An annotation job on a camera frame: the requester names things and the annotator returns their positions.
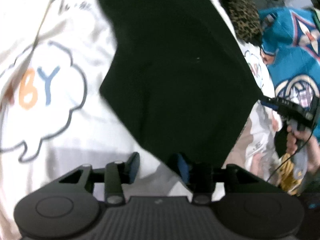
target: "circular pad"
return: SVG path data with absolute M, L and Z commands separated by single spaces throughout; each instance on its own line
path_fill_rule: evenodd
M 65 238 L 89 227 L 98 214 L 99 203 L 90 193 L 34 192 L 17 204 L 14 219 L 35 238 Z
M 227 193 L 215 213 L 231 231 L 255 239 L 295 234 L 303 220 L 299 200 L 287 193 Z

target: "cloud outline graphic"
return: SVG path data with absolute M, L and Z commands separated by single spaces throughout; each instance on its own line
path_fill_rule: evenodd
M 47 135 L 47 136 L 44 136 L 44 137 L 41 137 L 40 138 L 40 141 L 39 141 L 39 145 L 38 145 L 38 149 L 36 151 L 35 154 L 33 154 L 31 157 L 29 158 L 24 158 L 24 156 L 26 155 L 27 151 L 28 151 L 28 145 L 26 143 L 25 140 L 21 141 L 20 143 L 16 144 L 15 146 L 13 147 L 10 147 L 10 148 L 5 148 L 5 149 L 2 149 L 0 148 L 0 154 L 3 154 L 3 153 L 6 153 L 6 152 L 11 152 L 21 146 L 24 146 L 24 151 L 22 154 L 20 154 L 20 156 L 18 157 L 18 162 L 19 163 L 29 163 L 31 161 L 33 161 L 34 159 L 36 159 L 38 156 L 39 156 L 39 153 L 40 153 L 40 149 L 41 149 L 41 146 L 42 146 L 42 142 L 45 141 L 45 140 L 49 140 L 49 139 L 52 139 L 60 134 L 62 134 L 70 125 L 71 123 L 71 118 L 72 118 L 72 113 L 76 110 L 79 110 L 81 109 L 83 106 L 84 106 L 84 103 L 87 99 L 87 94 L 88 94 L 88 84 L 87 84 L 87 79 L 86 79 L 86 76 L 84 74 L 84 72 L 82 71 L 82 69 L 73 63 L 73 57 L 72 57 L 72 53 L 70 51 L 70 49 L 66 48 L 65 46 L 61 45 L 60 43 L 58 42 L 55 42 L 55 41 L 48 41 L 47 44 L 49 46 L 55 46 L 57 47 L 58 49 L 61 49 L 62 51 L 64 51 L 65 53 L 67 53 L 69 55 L 69 58 L 70 58 L 70 67 L 72 68 L 75 68 L 81 75 L 81 78 L 82 78 L 82 81 L 83 81 L 83 84 L 84 84 L 84 93 L 83 93 L 83 98 L 82 98 L 82 101 L 79 105 L 69 109 L 69 116 L 68 116 L 68 120 L 66 122 L 66 124 L 61 127 L 57 132 L 53 133 L 53 134 L 50 134 L 50 135 Z M 23 53 L 25 53 L 28 49 L 30 49 L 30 47 L 32 47 L 31 45 L 29 45 L 26 49 L 23 50 L 22 53 L 20 53 L 14 63 L 12 65 L 10 65 L 5 71 L 9 70 L 10 68 L 12 68 L 12 66 L 15 65 L 17 59 L 19 57 L 21 57 L 23 55 Z

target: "ribbed black surface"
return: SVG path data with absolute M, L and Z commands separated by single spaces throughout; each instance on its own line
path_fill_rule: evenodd
M 127 205 L 110 208 L 91 232 L 72 240 L 220 239 L 249 240 L 221 225 L 208 207 L 193 206 L 186 197 L 132 197 Z

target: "white t-shirt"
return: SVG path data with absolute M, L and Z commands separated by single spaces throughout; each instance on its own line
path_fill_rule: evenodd
M 11 77 L 27 70 L 17 80 L 14 104 L 3 105 L 2 110 L 0 238 L 18 238 L 13 209 L 25 195 L 84 163 L 101 168 L 108 162 L 126 160 L 134 151 L 140 153 L 141 165 L 135 184 L 123 186 L 126 197 L 190 197 L 173 172 L 141 149 L 99 95 L 99 86 L 116 51 L 116 40 L 112 24 L 100 11 L 97 0 L 55 0 L 34 50 L 32 44 L 49 0 L 26 1 L 24 10 L 15 7 L 21 15 L 11 27 L 8 17 L 14 16 L 3 12 L 10 31 L 0 30 L 1 97 Z M 235 36 L 219 0 L 211 1 Z M 257 84 L 263 91 L 273 91 L 257 48 L 240 42 L 239 47 L 254 68 L 258 59 Z M 256 110 L 252 115 L 261 116 Z M 259 134 L 256 137 L 260 140 L 259 136 L 270 135 L 269 128 L 258 125 L 251 130 Z M 253 152 L 249 150 L 246 167 Z M 103 189 L 97 188 L 94 194 L 103 198 Z M 219 184 L 213 199 L 223 194 L 223 184 Z

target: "black cable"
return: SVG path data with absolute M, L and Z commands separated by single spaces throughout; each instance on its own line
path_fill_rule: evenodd
M 288 159 L 286 159 L 283 163 L 281 163 L 281 164 L 278 166 L 278 168 L 276 168 L 276 169 L 271 173 L 269 179 L 267 179 L 267 182 L 269 182 L 269 180 L 272 178 L 272 176 L 273 176 L 274 174 L 276 174 L 276 172 L 282 167 L 282 165 L 284 165 L 284 164 L 285 164 L 287 161 L 289 161 L 293 156 L 295 156 L 301 149 L 303 149 L 303 147 L 306 146 L 306 144 L 308 143 L 308 141 L 309 141 L 310 138 L 312 137 L 312 134 L 313 134 L 313 130 L 312 130 L 312 132 L 311 132 L 308 140 L 306 140 L 305 143 L 304 143 L 302 146 L 298 147 L 298 149 L 294 152 L 294 154 L 292 154 Z

